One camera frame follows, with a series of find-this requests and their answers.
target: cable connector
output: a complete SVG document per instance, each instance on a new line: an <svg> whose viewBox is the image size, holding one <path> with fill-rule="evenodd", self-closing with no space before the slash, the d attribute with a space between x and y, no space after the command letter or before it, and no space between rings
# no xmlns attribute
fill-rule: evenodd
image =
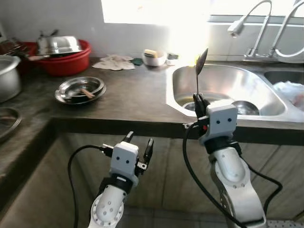
<svg viewBox="0 0 304 228"><path fill-rule="evenodd" d="M112 158L112 154L113 154L113 147L109 146L107 144L103 144L99 150L107 157Z"/></svg>
<svg viewBox="0 0 304 228"><path fill-rule="evenodd" d="M193 123L183 123L184 128L187 130L191 125L194 126L192 128L199 128L199 136L202 136L206 133L207 131L207 125L209 124L209 117L208 116L203 116L200 117L197 122Z"/></svg>

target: metal plate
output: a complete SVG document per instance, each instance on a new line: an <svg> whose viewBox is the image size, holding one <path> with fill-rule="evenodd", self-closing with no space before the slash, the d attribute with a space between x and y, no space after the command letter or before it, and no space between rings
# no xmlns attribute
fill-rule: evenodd
<svg viewBox="0 0 304 228"><path fill-rule="evenodd" d="M81 88L97 96L104 84L103 80L97 77L76 77L62 83L58 92L67 103L80 103L88 100L86 95L80 92Z"/></svg>
<svg viewBox="0 0 304 228"><path fill-rule="evenodd" d="M5 141L21 122L20 113L13 108L0 108L0 142Z"/></svg>
<svg viewBox="0 0 304 228"><path fill-rule="evenodd" d="M104 84L102 91L101 91L97 96L93 97L93 98L90 99L90 100L86 100L86 101L78 102L78 103L69 103L69 102L67 102L66 100L64 100L64 99L61 97L61 94L60 94L59 90L56 90L56 91L55 91L55 98L56 98L57 101L59 101L59 102L62 103L62 104L66 104L66 105L67 105L67 104L68 104L68 105L83 105L83 104L92 102L92 101L94 101L94 100L100 98L100 97L105 93L105 91L106 91L106 86L105 86L105 84Z"/></svg>

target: plastic bag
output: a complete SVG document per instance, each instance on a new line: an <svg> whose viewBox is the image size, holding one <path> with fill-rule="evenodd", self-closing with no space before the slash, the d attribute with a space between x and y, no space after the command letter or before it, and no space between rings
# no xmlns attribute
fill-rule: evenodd
<svg viewBox="0 0 304 228"><path fill-rule="evenodd" d="M281 92L294 106L304 111L304 85L286 81L274 84L274 88Z"/></svg>

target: kitchen counter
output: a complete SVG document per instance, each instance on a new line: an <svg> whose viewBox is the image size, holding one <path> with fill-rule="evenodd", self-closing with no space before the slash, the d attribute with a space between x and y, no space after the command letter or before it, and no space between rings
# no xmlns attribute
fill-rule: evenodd
<svg viewBox="0 0 304 228"><path fill-rule="evenodd" d="M268 67L245 63L230 65L249 70ZM293 65L282 65L294 68ZM165 70L168 67L142 65L122 71L90 67L77 76L98 77L105 82L107 90L100 99L81 106L60 104L54 99L54 91L68 77L49 77L39 69L22 77L22 92L0 104L0 107L18 109L23 117L14 135L0 144L0 194L3 196L13 186L18 187L16 182L25 180L62 131L124 134L128 128L135 128L141 135L182 137L181 123L193 122L195 118L166 104ZM303 145L304 123L239 120L235 136L240 142Z"/></svg>

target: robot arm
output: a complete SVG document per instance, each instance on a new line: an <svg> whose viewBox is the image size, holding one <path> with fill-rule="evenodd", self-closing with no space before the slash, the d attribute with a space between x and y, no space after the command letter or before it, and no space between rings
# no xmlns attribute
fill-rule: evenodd
<svg viewBox="0 0 304 228"><path fill-rule="evenodd" d="M150 162L153 139L150 139L143 156L138 158L138 147L130 143L133 132L114 147L103 145L103 153L111 157L110 177L104 178L97 198L91 207L88 228L115 228L124 212L124 202L132 187L138 184Z"/></svg>
<svg viewBox="0 0 304 228"><path fill-rule="evenodd" d="M209 154L211 177L219 190L221 206L248 228L266 228L265 213L251 185L250 170L240 157L239 144L231 141L237 125L236 107L209 104L198 94L193 98L200 128L199 142ZM239 227L230 219L227 224L230 228Z"/></svg>

